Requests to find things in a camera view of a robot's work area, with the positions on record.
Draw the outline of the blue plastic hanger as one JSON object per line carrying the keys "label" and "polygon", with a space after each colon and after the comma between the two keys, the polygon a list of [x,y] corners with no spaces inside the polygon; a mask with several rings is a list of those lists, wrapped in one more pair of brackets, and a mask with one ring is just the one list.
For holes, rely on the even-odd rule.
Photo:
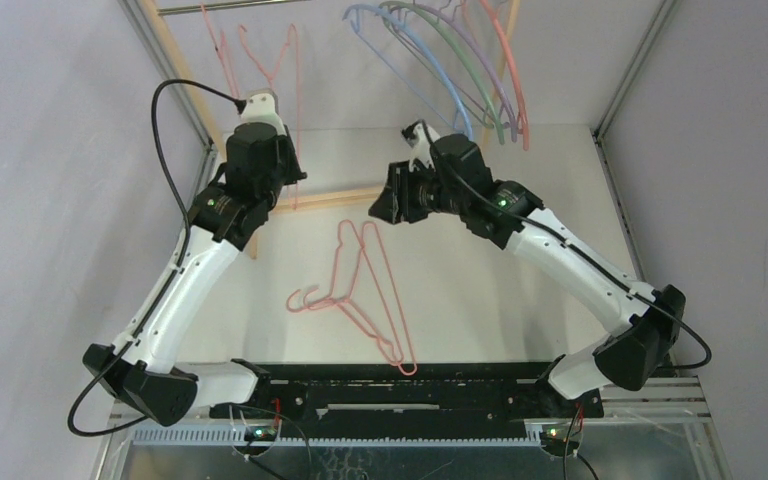
{"label": "blue plastic hanger", "polygon": [[[425,66],[429,66],[430,70],[435,74],[436,79],[444,86],[448,96],[452,100],[455,108],[455,113],[452,118],[447,120],[446,117],[433,106],[431,100],[423,94],[419,88],[407,78],[407,76],[399,70],[393,62],[383,53],[382,50],[375,47],[371,41],[363,33],[363,14],[371,13],[374,16],[383,19],[385,24],[394,27],[398,33],[402,33],[409,39],[409,42],[419,50],[418,58],[420,61],[424,61]],[[442,68],[442,65],[432,53],[427,44],[420,39],[417,34],[407,26],[403,20],[398,20],[394,14],[384,8],[373,6],[370,4],[352,4],[349,5],[343,12],[342,20],[347,21],[351,31],[361,40],[377,57],[386,65],[410,90],[415,94],[427,107],[429,107],[443,122],[457,133],[466,135],[470,140],[474,138],[474,130],[472,121],[469,118],[469,114],[466,111],[465,105],[460,94],[457,92],[454,83],[449,78],[448,74]]]}

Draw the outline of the purple plastic hanger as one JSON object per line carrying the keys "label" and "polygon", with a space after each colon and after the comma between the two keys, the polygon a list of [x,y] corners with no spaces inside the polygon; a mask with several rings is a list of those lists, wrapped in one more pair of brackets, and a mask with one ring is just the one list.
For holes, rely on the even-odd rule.
{"label": "purple plastic hanger", "polygon": [[500,79],[500,76],[493,69],[488,56],[478,46],[477,41],[474,39],[474,36],[468,32],[468,29],[466,27],[462,27],[454,19],[453,14],[447,14],[440,9],[436,9],[436,8],[433,8],[427,5],[422,5],[422,4],[410,3],[410,6],[418,7],[420,10],[429,13],[435,19],[434,24],[437,24],[440,21],[443,21],[444,23],[446,23],[465,41],[465,43],[473,51],[473,53],[479,59],[485,71],[489,75],[491,82],[494,86],[495,93],[500,98],[500,101],[501,101],[500,109],[508,115],[509,121],[502,123],[501,126],[507,127],[510,130],[511,141],[516,142],[517,137],[520,135],[520,131],[518,127],[517,117],[513,111],[513,106],[511,104],[511,101],[509,100],[507,92],[505,91],[505,88],[503,86],[502,80]]}

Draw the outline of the green plastic hanger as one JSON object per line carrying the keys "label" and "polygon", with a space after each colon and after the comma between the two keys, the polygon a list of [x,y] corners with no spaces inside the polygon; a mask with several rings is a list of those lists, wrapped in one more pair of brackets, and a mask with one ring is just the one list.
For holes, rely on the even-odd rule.
{"label": "green plastic hanger", "polygon": [[495,93],[489,75],[465,41],[446,23],[440,21],[434,24],[435,19],[429,13],[420,10],[418,7],[411,7],[410,3],[384,1],[379,7],[384,8],[391,14],[394,14],[398,20],[403,20],[404,22],[407,21],[407,14],[413,13],[436,30],[454,52],[458,61],[464,66],[480,94],[480,98],[476,100],[457,83],[454,83],[462,100],[467,99],[474,104],[473,107],[465,106],[467,113],[472,115],[488,132],[493,131],[500,144],[511,141],[510,130],[507,127],[501,126],[502,123],[509,121],[508,115],[500,109],[501,101]]}

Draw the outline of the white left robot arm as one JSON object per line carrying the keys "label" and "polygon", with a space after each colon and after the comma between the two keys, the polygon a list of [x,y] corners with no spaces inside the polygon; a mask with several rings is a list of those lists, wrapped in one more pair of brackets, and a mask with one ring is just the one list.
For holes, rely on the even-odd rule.
{"label": "white left robot arm", "polygon": [[240,359],[181,363],[179,348],[223,272],[266,223],[281,190],[305,178],[286,127],[265,121],[237,126],[228,159],[187,214],[178,251],[125,331],[92,344],[82,362],[111,396],[162,426],[190,411],[234,403],[250,417],[271,407],[264,370]]}

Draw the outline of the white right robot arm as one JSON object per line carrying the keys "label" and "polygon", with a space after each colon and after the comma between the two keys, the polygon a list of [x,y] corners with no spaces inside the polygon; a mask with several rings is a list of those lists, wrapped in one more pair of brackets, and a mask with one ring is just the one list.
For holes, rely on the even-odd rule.
{"label": "white right robot arm", "polygon": [[533,192],[494,178],[467,136],[441,136],[422,121],[401,135],[411,155],[389,164],[370,216],[396,225],[455,215],[473,235],[548,274],[606,330],[605,339],[553,361],[537,391],[542,410],[565,415],[578,397],[610,384],[640,390],[678,339],[684,293],[673,285],[657,289],[604,259]]}

